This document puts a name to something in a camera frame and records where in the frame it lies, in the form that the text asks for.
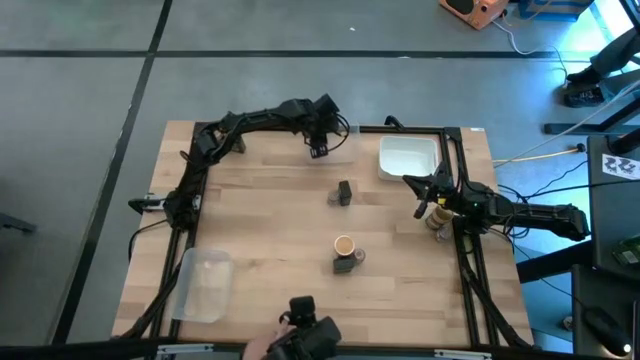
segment white cable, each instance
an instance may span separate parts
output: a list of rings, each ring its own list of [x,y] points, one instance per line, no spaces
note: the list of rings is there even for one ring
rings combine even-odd
[[[587,121],[591,120],[591,118],[595,117],[596,115],[598,115],[599,113],[601,113],[604,109],[606,109],[606,108],[608,108],[609,106],[611,106],[611,105],[612,105],[613,103],[615,103],[618,99],[621,99],[621,98],[622,98],[622,97],[624,97],[625,95],[627,95],[627,94],[629,94],[630,92],[632,92],[633,90],[635,90],[635,88],[637,88],[639,85],[640,85],[640,80],[638,80],[638,81],[634,82],[633,84],[631,84],[631,85],[630,85],[629,87],[627,87],[624,91],[620,92],[620,93],[619,93],[618,95],[616,95],[613,99],[611,99],[611,101],[609,101],[609,102],[608,102],[608,103],[606,103],[604,106],[602,106],[601,108],[599,108],[598,110],[596,110],[593,114],[591,114],[591,115],[587,116],[584,120],[582,120],[582,121],[580,121],[579,123],[577,123],[577,124],[573,125],[572,127],[568,128],[567,130],[565,130],[565,131],[561,132],[560,134],[558,134],[558,135],[556,135],[556,136],[554,136],[554,137],[552,137],[552,138],[550,138],[550,139],[548,139],[548,140],[546,140],[546,141],[543,141],[542,143],[540,143],[540,144],[538,144],[538,145],[536,145],[536,146],[534,146],[534,147],[530,148],[529,150],[523,151],[523,152],[521,152],[520,154],[518,154],[518,155],[516,155],[516,156],[514,156],[514,157],[512,157],[512,158],[510,158],[509,160],[507,160],[507,161],[505,161],[505,162],[503,162],[503,163],[501,163],[501,164],[498,164],[498,165],[494,166],[494,168],[499,168],[499,167],[500,167],[500,166],[502,166],[502,165],[508,164],[508,163],[512,162],[513,160],[518,159],[518,158],[522,157],[523,155],[526,155],[526,154],[528,154],[528,153],[532,152],[533,150],[536,150],[537,148],[539,148],[539,147],[541,147],[541,146],[544,146],[544,145],[546,145],[546,144],[548,144],[548,143],[552,142],[553,140],[555,140],[555,139],[557,139],[557,138],[559,138],[559,137],[561,137],[561,136],[563,136],[563,135],[565,135],[565,134],[567,134],[567,133],[572,132],[573,130],[575,130],[576,128],[578,128],[580,125],[582,125],[582,124],[586,123]]]
[[[500,30],[504,31],[507,33],[507,35],[509,36],[509,42],[511,43],[511,47],[513,48],[513,50],[515,52],[517,52],[520,55],[530,55],[533,54],[534,52],[549,47],[552,48],[553,50],[555,50],[556,55],[558,55],[558,60],[560,60],[560,65],[562,65],[562,71],[564,72],[564,81],[567,81],[567,76],[569,75],[569,73],[567,72],[567,67],[564,66],[564,61],[562,61],[562,56],[560,56],[560,51],[558,51],[558,48],[553,46],[553,45],[541,45],[538,46],[537,48],[531,50],[531,51],[520,51],[520,49],[518,49],[518,46],[516,46],[516,36],[513,35],[513,33],[511,31],[509,31],[508,29],[504,28],[502,25],[498,24],[495,20],[492,21],[493,24],[495,26],[497,26]]]

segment desk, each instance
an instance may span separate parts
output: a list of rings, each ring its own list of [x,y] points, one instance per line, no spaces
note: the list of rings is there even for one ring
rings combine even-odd
[[[611,155],[604,136],[590,136],[587,141],[589,183],[624,181],[602,172],[602,154]],[[640,148],[622,155],[640,160]],[[612,251],[621,241],[640,233],[640,184],[627,183],[589,189],[591,240],[518,264],[523,283],[569,271],[574,264],[595,266],[612,274],[640,280],[640,271],[621,266]]]
[[[640,288],[604,271],[576,265],[571,269],[572,293],[588,307],[599,306],[611,315],[632,339],[633,302],[640,299]],[[582,319],[584,307],[573,300],[573,353],[614,357],[593,336]]]
[[[167,124],[150,192],[167,193],[178,184],[184,170],[178,152],[188,151],[193,127]],[[313,295],[318,316],[334,318],[343,345],[469,346],[454,245],[437,243],[413,219],[418,203],[404,183],[378,178],[381,136],[361,134],[361,154],[350,165],[311,166],[300,137],[255,132],[243,136],[245,154],[229,154],[210,168],[196,247],[231,254],[232,296],[223,319],[184,322],[180,340],[245,343],[272,330],[291,297]],[[462,138],[470,178],[496,189],[484,131],[462,129]],[[455,169],[452,144],[449,153]],[[353,191],[351,205],[328,207],[328,192],[345,179]],[[147,213],[141,226],[163,218]],[[155,296],[170,233],[164,226],[138,236],[114,335],[129,329]],[[331,270],[333,240],[341,234],[367,252],[365,262],[346,276]],[[511,246],[492,234],[482,241],[493,299],[532,342]],[[476,313],[486,343],[477,301]],[[167,331],[165,320],[161,334]]]

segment table leg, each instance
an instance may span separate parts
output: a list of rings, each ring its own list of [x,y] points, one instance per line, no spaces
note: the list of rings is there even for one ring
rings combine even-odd
[[[592,266],[592,263],[593,245],[591,241],[585,241],[578,245],[519,263],[517,265],[518,276],[520,276],[520,283],[524,284],[567,272],[574,264]]]
[[[26,233],[31,233],[36,230],[35,225],[3,213],[0,213],[0,227],[7,229],[17,229]]]

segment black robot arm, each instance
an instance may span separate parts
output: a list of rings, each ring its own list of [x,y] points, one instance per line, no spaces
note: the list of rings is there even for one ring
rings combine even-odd
[[[348,136],[349,124],[338,114],[340,110],[329,95],[315,102],[292,99],[278,107],[251,113],[228,113],[220,121],[207,124],[194,136],[189,155],[181,153],[187,167],[178,187],[171,191],[163,208],[172,228],[189,229],[197,219],[197,194],[204,186],[209,166],[216,165],[230,151],[244,152],[242,134],[256,130],[282,129],[302,133],[312,158],[326,156],[333,149],[327,147],[327,134]]]
[[[549,230],[574,241],[590,234],[586,215],[571,204],[515,204],[484,184],[469,181],[462,173],[460,177],[454,186],[442,164],[433,175],[403,176],[421,200],[414,217],[421,218],[428,203],[434,202],[464,217],[465,229],[473,233],[484,234],[491,226],[505,225]]]

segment cup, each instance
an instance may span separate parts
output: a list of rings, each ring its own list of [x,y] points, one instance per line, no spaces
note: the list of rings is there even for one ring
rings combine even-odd
[[[453,219],[453,212],[449,210],[445,210],[441,206],[438,206],[435,209],[433,209],[431,214],[429,214],[429,216],[424,222],[425,224],[427,224],[427,227],[429,229],[436,231],[440,229],[444,224],[451,221],[452,219]]]
[[[341,235],[334,241],[333,249],[339,257],[351,256],[356,249],[356,243],[349,236]]]

